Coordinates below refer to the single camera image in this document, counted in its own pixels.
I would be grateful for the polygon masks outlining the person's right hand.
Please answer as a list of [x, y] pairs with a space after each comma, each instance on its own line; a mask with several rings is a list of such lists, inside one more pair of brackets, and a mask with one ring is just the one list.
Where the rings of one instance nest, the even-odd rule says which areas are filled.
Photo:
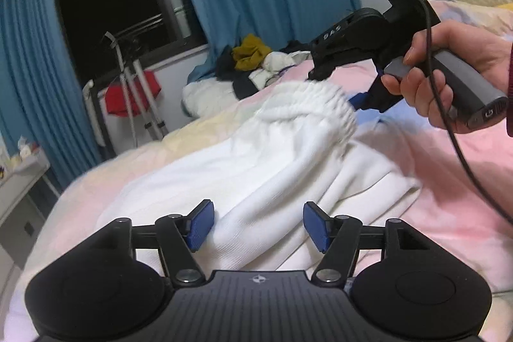
[[[403, 96], [409, 106], [429, 120], [431, 126], [443, 129], [442, 115], [436, 104], [430, 80], [417, 67], [426, 60], [426, 42], [426, 32], [417, 32], [403, 58], [403, 63], [412, 67], [408, 75], [401, 81], [394, 76], [384, 75], [381, 81], [391, 94]], [[449, 20], [431, 28], [431, 47], [450, 50], [495, 88], [505, 94], [508, 92], [511, 42], [485, 29]]]

